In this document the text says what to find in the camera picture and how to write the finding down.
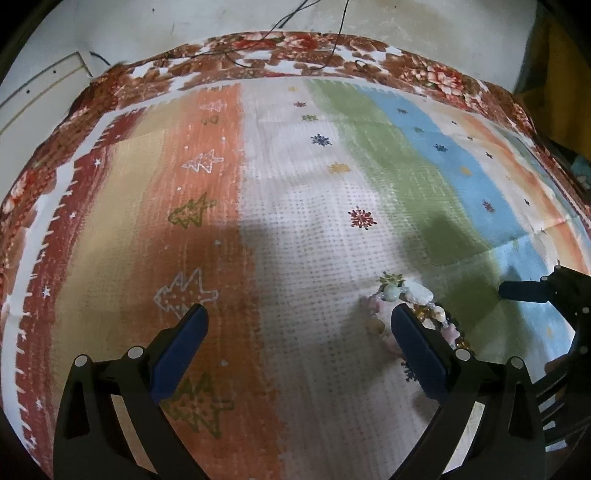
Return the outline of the striped colourful bed mat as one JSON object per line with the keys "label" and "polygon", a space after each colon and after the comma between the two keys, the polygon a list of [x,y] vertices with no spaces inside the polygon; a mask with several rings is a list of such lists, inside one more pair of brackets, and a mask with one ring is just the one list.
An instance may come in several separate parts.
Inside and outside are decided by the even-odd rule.
{"label": "striped colourful bed mat", "polygon": [[590,239],[523,135],[356,82],[236,81],[81,108],[4,203],[1,395],[52,470],[74,358],[120,357],[194,303],[209,331],[163,402],[214,479],[385,479],[436,409],[379,332],[398,275],[485,360],[539,377],[573,333],[506,279],[588,272]]}

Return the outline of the white headboard panel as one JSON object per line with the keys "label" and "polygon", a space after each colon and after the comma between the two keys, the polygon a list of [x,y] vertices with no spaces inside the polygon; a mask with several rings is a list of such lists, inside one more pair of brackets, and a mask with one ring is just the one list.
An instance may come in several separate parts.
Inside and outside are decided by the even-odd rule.
{"label": "white headboard panel", "polygon": [[1,103],[1,155],[29,158],[66,117],[104,63],[76,51],[32,77]]}

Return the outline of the red floral bedsheet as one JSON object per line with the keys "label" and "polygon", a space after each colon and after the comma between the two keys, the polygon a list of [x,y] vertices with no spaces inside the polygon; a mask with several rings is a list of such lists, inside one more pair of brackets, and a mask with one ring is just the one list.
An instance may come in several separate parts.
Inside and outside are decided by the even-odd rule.
{"label": "red floral bedsheet", "polygon": [[205,363],[392,346],[406,304],[453,344],[528,357],[575,331],[504,281],[590,276],[590,208],[506,90],[367,37],[235,33],[112,66],[1,204],[1,339],[19,435],[52,468],[78,351],[146,343],[193,304]]}

